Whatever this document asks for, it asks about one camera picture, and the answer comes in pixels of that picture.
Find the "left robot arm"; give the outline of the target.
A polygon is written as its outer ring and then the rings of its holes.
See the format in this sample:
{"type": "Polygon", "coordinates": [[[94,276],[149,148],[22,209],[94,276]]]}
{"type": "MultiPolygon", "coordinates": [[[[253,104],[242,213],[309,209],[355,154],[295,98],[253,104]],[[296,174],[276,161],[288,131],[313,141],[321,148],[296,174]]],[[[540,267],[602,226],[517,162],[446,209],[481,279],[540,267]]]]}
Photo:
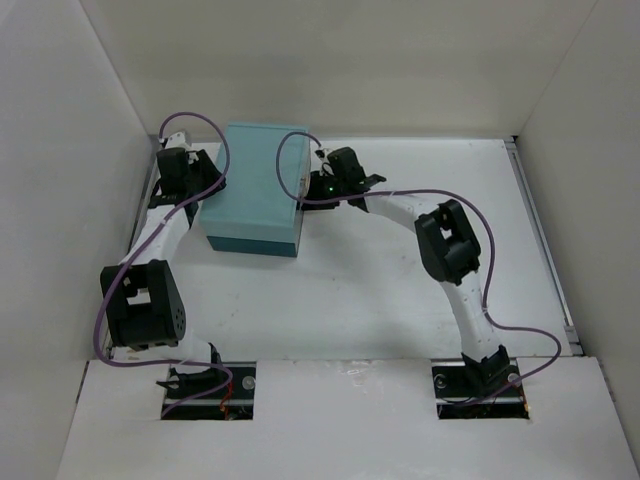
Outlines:
{"type": "Polygon", "coordinates": [[[111,341],[136,352],[175,348],[187,335],[186,311],[170,261],[198,212],[199,203],[192,198],[207,198],[226,187],[203,149],[164,148],[156,153],[156,164],[159,178],[136,243],[119,264],[100,274],[111,341]]]}

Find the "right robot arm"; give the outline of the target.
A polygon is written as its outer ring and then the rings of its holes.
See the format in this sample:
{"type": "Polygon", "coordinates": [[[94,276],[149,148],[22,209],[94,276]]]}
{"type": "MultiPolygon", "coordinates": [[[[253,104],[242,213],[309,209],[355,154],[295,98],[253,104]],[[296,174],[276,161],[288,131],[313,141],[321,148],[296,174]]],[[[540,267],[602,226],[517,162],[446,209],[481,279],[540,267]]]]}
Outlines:
{"type": "Polygon", "coordinates": [[[493,394],[508,378],[510,359],[483,308],[481,247],[461,203],[375,192],[386,178],[366,174],[350,147],[318,149],[315,155],[322,166],[310,174],[304,207],[332,209],[345,197],[350,205],[413,233],[423,268],[444,290],[459,329],[464,384],[474,396],[493,394]]]}

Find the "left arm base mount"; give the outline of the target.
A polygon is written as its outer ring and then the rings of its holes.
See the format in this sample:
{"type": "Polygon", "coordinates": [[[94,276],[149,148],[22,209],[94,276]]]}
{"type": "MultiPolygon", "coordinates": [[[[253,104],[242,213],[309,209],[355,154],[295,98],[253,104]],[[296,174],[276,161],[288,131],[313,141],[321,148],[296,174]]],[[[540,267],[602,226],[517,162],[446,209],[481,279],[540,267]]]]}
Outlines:
{"type": "Polygon", "coordinates": [[[256,363],[227,363],[231,374],[215,368],[171,367],[165,380],[161,420],[245,421],[254,416],[256,363]]]}

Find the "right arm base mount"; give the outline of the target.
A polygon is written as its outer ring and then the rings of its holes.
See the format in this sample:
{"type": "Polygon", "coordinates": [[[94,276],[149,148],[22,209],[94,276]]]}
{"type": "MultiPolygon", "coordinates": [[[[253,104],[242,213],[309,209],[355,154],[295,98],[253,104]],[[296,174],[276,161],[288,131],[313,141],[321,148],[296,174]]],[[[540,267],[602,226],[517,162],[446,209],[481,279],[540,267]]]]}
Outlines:
{"type": "Polygon", "coordinates": [[[516,360],[511,360],[506,372],[497,382],[483,387],[475,384],[460,362],[436,362],[432,376],[436,412],[440,420],[485,420],[530,418],[526,395],[521,384],[509,386],[495,395],[500,387],[517,378],[520,370],[516,360]]]}

